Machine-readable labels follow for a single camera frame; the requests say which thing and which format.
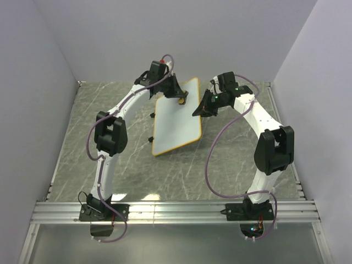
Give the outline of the yellow black eraser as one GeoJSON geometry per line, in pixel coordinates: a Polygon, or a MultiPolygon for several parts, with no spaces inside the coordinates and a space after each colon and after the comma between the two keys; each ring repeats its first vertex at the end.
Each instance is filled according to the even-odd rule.
{"type": "Polygon", "coordinates": [[[178,104],[179,104],[179,105],[185,105],[185,104],[186,104],[186,98],[185,98],[185,97],[180,98],[180,99],[178,100],[178,104]]]}

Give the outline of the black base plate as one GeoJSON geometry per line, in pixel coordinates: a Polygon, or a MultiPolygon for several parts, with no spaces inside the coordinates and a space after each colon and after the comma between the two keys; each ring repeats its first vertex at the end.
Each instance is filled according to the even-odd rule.
{"type": "MultiPolygon", "coordinates": [[[[111,208],[117,211],[120,215],[124,217],[125,220],[128,219],[129,205],[128,204],[110,204],[111,208]]],[[[79,214],[78,220],[80,222],[101,222],[101,221],[117,221],[121,222],[122,219],[110,208],[108,208],[103,203],[99,204],[98,209],[93,208],[90,205],[83,204],[79,214]]]]}
{"type": "Polygon", "coordinates": [[[227,221],[274,220],[274,212],[270,203],[268,205],[227,203],[220,214],[225,215],[227,221]]]}

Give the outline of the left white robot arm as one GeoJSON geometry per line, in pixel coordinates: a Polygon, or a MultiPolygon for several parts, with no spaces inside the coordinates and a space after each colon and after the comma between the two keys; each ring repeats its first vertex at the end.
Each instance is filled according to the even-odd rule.
{"type": "Polygon", "coordinates": [[[175,74],[158,79],[136,79],[131,90],[109,111],[100,111],[90,129],[86,152],[90,160],[97,162],[93,187],[86,197],[86,206],[98,221],[105,221],[116,213],[111,205],[113,174],[119,155],[128,143],[127,127],[130,119],[152,96],[163,93],[166,98],[186,98],[175,74]]]}

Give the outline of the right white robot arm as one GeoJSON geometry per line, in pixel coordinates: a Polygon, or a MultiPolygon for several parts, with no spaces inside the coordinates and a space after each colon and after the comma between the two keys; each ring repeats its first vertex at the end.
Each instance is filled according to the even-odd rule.
{"type": "Polygon", "coordinates": [[[258,142],[254,153],[256,173],[253,182],[239,207],[226,207],[225,212],[238,220],[272,220],[274,211],[269,202],[270,192],[282,171],[294,160],[294,130],[272,118],[246,85],[222,85],[220,92],[206,90],[192,116],[216,116],[219,108],[227,106],[245,118],[258,142]]]}

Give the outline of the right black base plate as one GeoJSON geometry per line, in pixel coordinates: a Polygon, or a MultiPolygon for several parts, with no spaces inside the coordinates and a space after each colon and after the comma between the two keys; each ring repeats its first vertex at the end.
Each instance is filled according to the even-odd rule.
{"type": "Polygon", "coordinates": [[[268,205],[227,203],[220,214],[225,215],[227,221],[274,220],[274,212],[270,203],[268,205]]]}

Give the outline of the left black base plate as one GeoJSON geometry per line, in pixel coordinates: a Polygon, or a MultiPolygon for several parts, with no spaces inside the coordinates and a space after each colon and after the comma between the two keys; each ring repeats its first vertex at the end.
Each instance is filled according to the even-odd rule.
{"type": "MultiPolygon", "coordinates": [[[[117,211],[120,215],[124,217],[125,220],[128,219],[129,205],[128,204],[110,204],[111,208],[117,211]]],[[[101,221],[117,221],[121,222],[122,219],[110,208],[108,208],[103,203],[99,204],[98,209],[93,208],[90,205],[83,204],[79,214],[78,220],[80,222],[101,222],[101,221]]]]}

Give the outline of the yellow framed whiteboard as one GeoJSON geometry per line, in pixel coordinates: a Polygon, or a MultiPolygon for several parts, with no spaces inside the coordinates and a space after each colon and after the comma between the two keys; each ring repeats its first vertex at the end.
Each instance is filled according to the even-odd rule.
{"type": "Polygon", "coordinates": [[[188,92],[186,103],[177,98],[160,97],[156,101],[152,155],[159,156],[199,140],[202,136],[201,117],[193,116],[200,104],[198,78],[181,85],[188,92]]]}

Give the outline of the aluminium front rail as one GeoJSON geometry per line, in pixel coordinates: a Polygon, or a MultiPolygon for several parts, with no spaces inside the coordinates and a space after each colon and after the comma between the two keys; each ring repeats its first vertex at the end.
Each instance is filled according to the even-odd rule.
{"type": "MultiPolygon", "coordinates": [[[[234,224],[221,214],[225,203],[217,201],[129,203],[128,224],[234,224]]],[[[110,224],[111,221],[81,221],[78,202],[38,202],[31,224],[110,224]]],[[[313,201],[278,201],[277,223],[313,223],[320,217],[313,201]]]]}

